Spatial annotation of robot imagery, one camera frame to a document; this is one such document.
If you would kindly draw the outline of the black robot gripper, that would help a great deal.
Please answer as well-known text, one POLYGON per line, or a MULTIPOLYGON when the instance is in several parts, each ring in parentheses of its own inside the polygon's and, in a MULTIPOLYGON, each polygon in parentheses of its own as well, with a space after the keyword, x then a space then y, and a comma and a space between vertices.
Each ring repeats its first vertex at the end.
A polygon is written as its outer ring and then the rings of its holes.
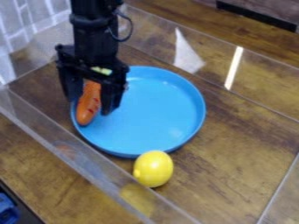
POLYGON ((82 79, 101 83, 100 114, 118 108, 126 91, 126 65, 117 59, 117 44, 128 37, 117 35, 117 17, 70 17, 73 44, 56 45, 56 67, 62 93, 69 102, 82 94, 82 79))

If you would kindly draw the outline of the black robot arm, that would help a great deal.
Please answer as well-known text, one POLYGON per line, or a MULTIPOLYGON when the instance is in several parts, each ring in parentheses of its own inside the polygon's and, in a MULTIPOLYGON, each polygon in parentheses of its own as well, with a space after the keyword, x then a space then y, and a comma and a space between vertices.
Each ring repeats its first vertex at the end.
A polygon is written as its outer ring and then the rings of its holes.
POLYGON ((101 85, 100 113, 106 116, 118 106, 125 92, 128 65, 117 58, 117 17, 132 20, 117 9, 122 0, 69 0, 73 44, 56 45, 56 67, 62 93, 69 102, 82 95, 82 81, 101 85))

